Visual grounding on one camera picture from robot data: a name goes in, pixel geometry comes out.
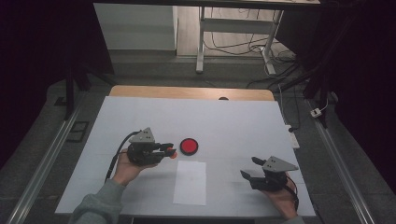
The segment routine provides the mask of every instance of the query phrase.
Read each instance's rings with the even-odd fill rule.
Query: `hand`
[[[294,184],[289,179],[286,185],[292,190],[296,189]],[[262,193],[267,195],[283,218],[291,219],[298,216],[294,206],[294,198],[287,190],[282,189],[273,192],[262,190]]]
[[[116,173],[113,176],[113,180],[117,183],[127,186],[129,182],[133,181],[140,172],[146,168],[157,166],[158,164],[151,164],[146,166],[138,166],[129,161],[126,151],[128,149],[123,149],[119,155],[119,160],[117,162]]]

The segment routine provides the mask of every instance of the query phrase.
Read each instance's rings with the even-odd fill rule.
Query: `white paper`
[[[206,162],[178,162],[174,203],[206,205]]]

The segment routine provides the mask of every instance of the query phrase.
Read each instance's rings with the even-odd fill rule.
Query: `aluminum rail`
[[[314,109],[309,101],[305,100],[310,110]],[[332,159],[332,163],[335,166],[335,170],[341,178],[341,182],[344,185],[346,193],[349,195],[351,202],[356,210],[356,213],[363,224],[375,224],[374,218],[367,206],[366,201],[361,195],[361,191],[356,185],[351,173],[349,172],[346,163],[344,162],[342,155],[338,151],[337,146],[332,140],[332,136],[328,129],[324,129],[318,119],[315,119],[315,125],[317,126],[320,137],[323,140],[325,147],[329,152],[329,156]]]
[[[14,211],[9,216],[7,223],[23,223],[26,219],[33,203],[35,202],[38,192],[41,190],[41,187],[43,186],[44,181],[46,180],[50,169],[52,168],[52,165],[59,154],[59,151],[64,145],[64,141],[78,116],[86,95],[86,92],[80,92],[78,94],[76,100],[77,106],[74,112],[70,116],[69,120],[65,120],[62,123],[59,132],[57,132],[55,138],[49,146],[49,149],[47,150],[41,162],[38,164],[38,167],[35,169],[33,177],[30,179],[29,184],[25,188],[20,200],[14,208]]]

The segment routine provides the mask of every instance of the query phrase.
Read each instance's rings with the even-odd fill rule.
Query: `sleeve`
[[[125,187],[112,179],[96,194],[88,194],[74,210],[69,224],[74,223],[117,223],[122,209],[121,195]]]
[[[285,222],[282,222],[282,224],[305,224],[305,222],[303,221],[302,217],[294,217]]]

